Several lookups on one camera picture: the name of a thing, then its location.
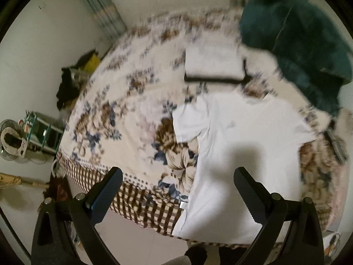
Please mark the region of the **white t-shirt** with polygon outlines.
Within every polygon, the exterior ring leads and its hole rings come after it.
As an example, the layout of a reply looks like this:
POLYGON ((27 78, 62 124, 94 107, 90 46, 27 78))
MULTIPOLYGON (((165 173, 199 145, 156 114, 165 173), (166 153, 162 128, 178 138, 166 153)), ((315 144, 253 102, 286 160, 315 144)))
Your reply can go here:
POLYGON ((206 94, 180 105, 173 112, 173 127, 177 142, 198 142, 192 189, 174 236, 226 245, 254 240, 261 226, 234 185, 239 167, 268 191, 300 198, 299 149, 315 134, 287 101, 237 92, 206 94))

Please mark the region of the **black clothes pile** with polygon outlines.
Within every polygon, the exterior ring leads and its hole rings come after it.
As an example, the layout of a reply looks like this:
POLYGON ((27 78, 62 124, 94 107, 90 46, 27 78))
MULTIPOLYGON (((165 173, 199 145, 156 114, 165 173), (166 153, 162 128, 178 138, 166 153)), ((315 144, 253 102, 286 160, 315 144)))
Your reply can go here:
POLYGON ((56 94, 56 106, 59 111, 69 107, 72 101, 79 97, 88 82, 92 74, 84 72, 82 68, 93 53, 98 54, 96 50, 91 50, 82 55, 75 65, 62 68, 62 81, 56 94))

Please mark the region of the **small patterned cloth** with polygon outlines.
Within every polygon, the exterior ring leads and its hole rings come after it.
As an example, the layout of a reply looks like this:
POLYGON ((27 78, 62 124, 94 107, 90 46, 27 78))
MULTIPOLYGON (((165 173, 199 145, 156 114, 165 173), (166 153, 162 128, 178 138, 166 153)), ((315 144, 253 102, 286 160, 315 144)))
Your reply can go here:
POLYGON ((341 108, 336 118, 332 118, 324 135, 333 148, 340 165, 349 160, 348 149, 352 146, 352 111, 341 108))

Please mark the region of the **green metal rack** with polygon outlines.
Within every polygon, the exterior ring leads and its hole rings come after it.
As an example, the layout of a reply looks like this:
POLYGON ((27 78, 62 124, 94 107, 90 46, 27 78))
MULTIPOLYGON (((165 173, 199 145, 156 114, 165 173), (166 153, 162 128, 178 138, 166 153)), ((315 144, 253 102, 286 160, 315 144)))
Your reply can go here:
POLYGON ((56 155, 64 132, 59 120, 36 111, 27 111, 24 118, 24 132, 28 143, 39 151, 56 155))

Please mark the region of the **floral bed blanket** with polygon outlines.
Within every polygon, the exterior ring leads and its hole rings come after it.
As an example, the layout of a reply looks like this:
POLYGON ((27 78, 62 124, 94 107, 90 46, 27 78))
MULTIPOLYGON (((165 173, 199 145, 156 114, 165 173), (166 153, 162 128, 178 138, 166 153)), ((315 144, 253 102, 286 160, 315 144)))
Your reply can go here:
POLYGON ((340 165, 324 132, 332 117, 317 110, 287 81, 266 51, 240 45, 235 10, 164 13, 121 36, 82 89, 60 143, 65 172, 88 191, 113 166, 124 181, 111 210, 165 236, 182 213, 192 189, 197 141, 178 144, 172 112, 201 94, 235 90, 289 102, 314 130, 299 149, 301 195, 315 203, 322 231, 336 231, 349 182, 349 160, 340 165), (194 42, 239 47, 251 79, 246 85, 187 83, 185 50, 194 42))

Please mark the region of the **yellow box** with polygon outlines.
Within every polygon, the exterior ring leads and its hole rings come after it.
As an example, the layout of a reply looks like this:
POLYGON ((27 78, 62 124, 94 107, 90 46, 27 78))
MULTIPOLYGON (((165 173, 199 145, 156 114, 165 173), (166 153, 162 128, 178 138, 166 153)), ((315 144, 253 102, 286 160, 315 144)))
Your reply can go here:
POLYGON ((101 59, 98 57, 97 53, 93 53, 90 56, 90 59, 84 64, 82 70, 90 74, 94 73, 97 67, 100 65, 101 59))

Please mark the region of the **white folded garment black trim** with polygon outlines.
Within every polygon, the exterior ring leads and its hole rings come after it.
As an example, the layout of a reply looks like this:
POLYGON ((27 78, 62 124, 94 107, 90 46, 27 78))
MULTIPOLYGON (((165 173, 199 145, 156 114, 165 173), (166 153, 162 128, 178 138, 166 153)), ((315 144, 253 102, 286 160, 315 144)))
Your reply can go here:
POLYGON ((198 43, 186 47, 185 81, 245 84, 250 79, 238 46, 198 43))

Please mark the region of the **dark green plush blanket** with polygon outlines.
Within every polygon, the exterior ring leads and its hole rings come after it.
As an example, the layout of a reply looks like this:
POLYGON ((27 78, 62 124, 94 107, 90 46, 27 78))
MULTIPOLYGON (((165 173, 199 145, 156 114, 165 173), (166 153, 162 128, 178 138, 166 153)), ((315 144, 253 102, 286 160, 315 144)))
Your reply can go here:
POLYGON ((352 80, 349 47, 318 7, 306 0, 249 0, 239 28, 242 43, 272 53, 315 108, 338 114, 340 88, 352 80))

